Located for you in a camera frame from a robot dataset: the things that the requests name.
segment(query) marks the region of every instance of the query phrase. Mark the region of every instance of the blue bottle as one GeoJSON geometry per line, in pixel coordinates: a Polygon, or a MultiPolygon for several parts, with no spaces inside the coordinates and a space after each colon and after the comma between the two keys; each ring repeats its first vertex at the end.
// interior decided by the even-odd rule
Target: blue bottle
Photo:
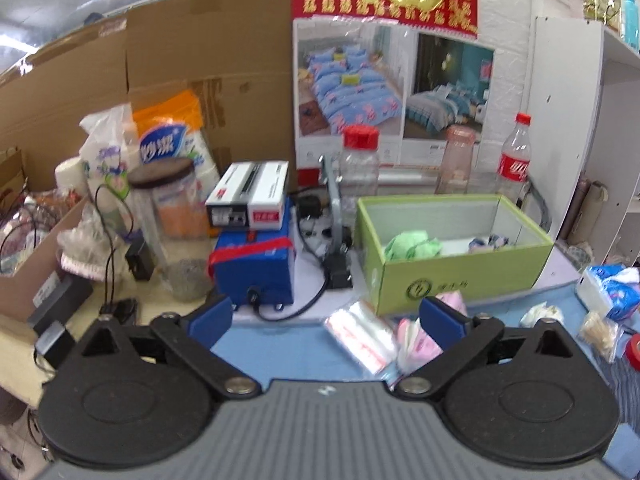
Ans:
{"type": "Polygon", "coordinates": [[[636,0],[625,1],[625,43],[638,52],[638,6],[636,0]]]}

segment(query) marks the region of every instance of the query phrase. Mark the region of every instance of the red tape roll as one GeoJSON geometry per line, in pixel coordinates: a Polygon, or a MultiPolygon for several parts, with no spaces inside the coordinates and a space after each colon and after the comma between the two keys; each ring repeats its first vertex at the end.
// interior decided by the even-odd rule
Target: red tape roll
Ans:
{"type": "Polygon", "coordinates": [[[640,372],[640,334],[634,334],[626,344],[625,355],[632,367],[640,372]]]}

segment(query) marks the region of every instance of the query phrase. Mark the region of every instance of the coca-cola bottle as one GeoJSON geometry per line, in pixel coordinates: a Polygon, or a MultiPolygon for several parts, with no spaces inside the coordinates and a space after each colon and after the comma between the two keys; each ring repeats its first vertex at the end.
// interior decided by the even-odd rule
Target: coca-cola bottle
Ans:
{"type": "Polygon", "coordinates": [[[516,115],[516,127],[504,141],[500,154],[495,192],[503,194],[513,203],[518,201],[529,171],[529,162],[531,161],[530,123],[531,117],[527,114],[519,113],[516,115]]]}

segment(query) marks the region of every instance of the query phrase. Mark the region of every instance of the red tape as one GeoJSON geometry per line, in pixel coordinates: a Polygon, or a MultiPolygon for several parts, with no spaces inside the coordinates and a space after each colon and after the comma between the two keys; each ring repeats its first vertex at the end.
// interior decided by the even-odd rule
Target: red tape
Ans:
{"type": "Polygon", "coordinates": [[[634,334],[626,343],[625,355],[632,367],[640,372],[640,334],[634,334]]]}
{"type": "Polygon", "coordinates": [[[277,249],[290,249],[292,247],[293,243],[291,243],[289,237],[281,236],[264,242],[216,249],[209,255],[209,272],[211,272],[211,266],[215,264],[221,264],[222,262],[228,262],[229,260],[235,260],[243,256],[250,256],[251,254],[261,254],[277,249]]]}

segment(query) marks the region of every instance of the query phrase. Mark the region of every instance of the green shoebox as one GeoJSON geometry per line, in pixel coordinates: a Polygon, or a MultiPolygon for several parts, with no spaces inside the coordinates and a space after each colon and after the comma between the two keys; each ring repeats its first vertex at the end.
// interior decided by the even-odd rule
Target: green shoebox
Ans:
{"type": "Polygon", "coordinates": [[[354,243],[377,314],[410,312],[425,296],[450,290],[472,301],[531,288],[553,248],[553,240],[510,200],[474,194],[362,198],[354,243]],[[410,230],[439,239],[441,254],[385,261],[386,245],[410,230]],[[466,252],[473,238],[490,234],[508,237],[510,246],[466,252]]]}

